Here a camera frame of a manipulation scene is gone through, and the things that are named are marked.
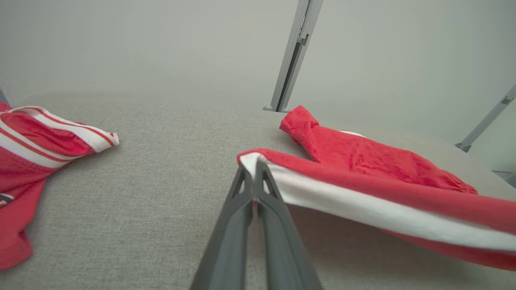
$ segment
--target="gray fabric surface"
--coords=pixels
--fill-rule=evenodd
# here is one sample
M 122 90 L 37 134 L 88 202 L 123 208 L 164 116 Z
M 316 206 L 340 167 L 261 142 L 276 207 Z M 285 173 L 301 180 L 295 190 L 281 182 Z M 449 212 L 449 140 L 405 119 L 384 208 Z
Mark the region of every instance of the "gray fabric surface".
M 5 290 L 186 289 L 236 172 L 236 154 L 269 148 L 308 158 L 278 129 L 284 114 L 275 112 L 33 104 L 117 132 L 121 145 L 81 158 L 48 179 L 27 227 L 34 254 L 0 273 Z M 516 200 L 514 188 L 450 144 L 321 124 L 412 150 L 481 194 Z M 513 272 L 452 259 L 329 214 L 289 209 L 325 289 L 516 288 Z M 247 289 L 266 289 L 258 219 L 248 236 Z

